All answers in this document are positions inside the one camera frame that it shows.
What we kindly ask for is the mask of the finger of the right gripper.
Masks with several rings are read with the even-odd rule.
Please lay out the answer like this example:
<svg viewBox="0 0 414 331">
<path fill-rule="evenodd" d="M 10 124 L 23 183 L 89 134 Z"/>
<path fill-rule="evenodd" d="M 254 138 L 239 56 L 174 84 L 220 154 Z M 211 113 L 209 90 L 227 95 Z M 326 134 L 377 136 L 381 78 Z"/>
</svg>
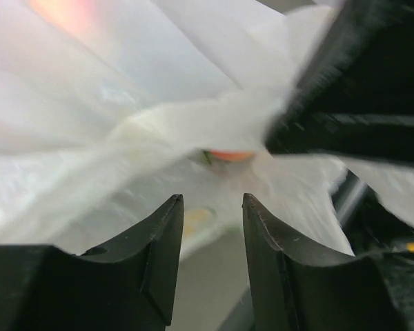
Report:
<svg viewBox="0 0 414 331">
<path fill-rule="evenodd" d="M 346 1 L 265 146 L 414 166 L 414 1 Z"/>
</svg>

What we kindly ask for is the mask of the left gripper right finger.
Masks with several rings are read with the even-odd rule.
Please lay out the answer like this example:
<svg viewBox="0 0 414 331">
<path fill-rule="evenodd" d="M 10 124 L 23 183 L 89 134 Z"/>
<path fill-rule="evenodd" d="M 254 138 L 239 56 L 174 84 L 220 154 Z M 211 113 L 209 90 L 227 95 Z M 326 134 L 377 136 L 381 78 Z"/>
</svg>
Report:
<svg viewBox="0 0 414 331">
<path fill-rule="evenodd" d="M 322 245 L 243 197 L 257 330 L 414 330 L 414 252 L 358 257 Z"/>
</svg>

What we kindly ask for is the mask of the orange peach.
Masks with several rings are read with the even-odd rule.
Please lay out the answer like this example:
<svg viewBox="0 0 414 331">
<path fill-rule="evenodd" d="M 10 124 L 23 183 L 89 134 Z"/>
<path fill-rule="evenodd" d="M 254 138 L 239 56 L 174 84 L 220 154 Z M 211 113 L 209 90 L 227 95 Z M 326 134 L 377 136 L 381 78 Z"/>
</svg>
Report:
<svg viewBox="0 0 414 331">
<path fill-rule="evenodd" d="M 209 152 L 214 158 L 227 161 L 227 162 L 240 162 L 253 157 L 252 152 L 220 152 L 213 151 Z"/>
</svg>

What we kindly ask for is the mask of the white plastic fruit bag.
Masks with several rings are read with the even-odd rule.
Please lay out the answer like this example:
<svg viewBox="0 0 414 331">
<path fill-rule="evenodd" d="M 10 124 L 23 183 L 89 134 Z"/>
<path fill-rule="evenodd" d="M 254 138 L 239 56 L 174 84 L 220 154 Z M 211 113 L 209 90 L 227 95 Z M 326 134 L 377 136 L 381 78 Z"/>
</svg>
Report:
<svg viewBox="0 0 414 331">
<path fill-rule="evenodd" d="M 150 1 L 0 1 L 0 244 L 80 254 L 186 201 L 183 254 L 239 223 L 251 192 L 294 228 L 348 252 L 330 192 L 347 170 L 414 226 L 414 170 L 271 157 L 262 135 L 337 13 L 226 3 L 190 24 L 213 63 Z M 252 152 L 240 162 L 209 152 Z"/>
</svg>

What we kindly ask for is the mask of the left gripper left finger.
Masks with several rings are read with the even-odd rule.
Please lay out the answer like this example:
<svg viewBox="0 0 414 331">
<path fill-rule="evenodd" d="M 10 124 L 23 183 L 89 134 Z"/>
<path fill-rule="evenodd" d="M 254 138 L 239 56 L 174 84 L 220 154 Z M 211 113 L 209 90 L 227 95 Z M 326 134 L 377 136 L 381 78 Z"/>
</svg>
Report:
<svg viewBox="0 0 414 331">
<path fill-rule="evenodd" d="M 0 245 L 0 330 L 164 330 L 173 316 L 184 200 L 84 254 Z"/>
</svg>

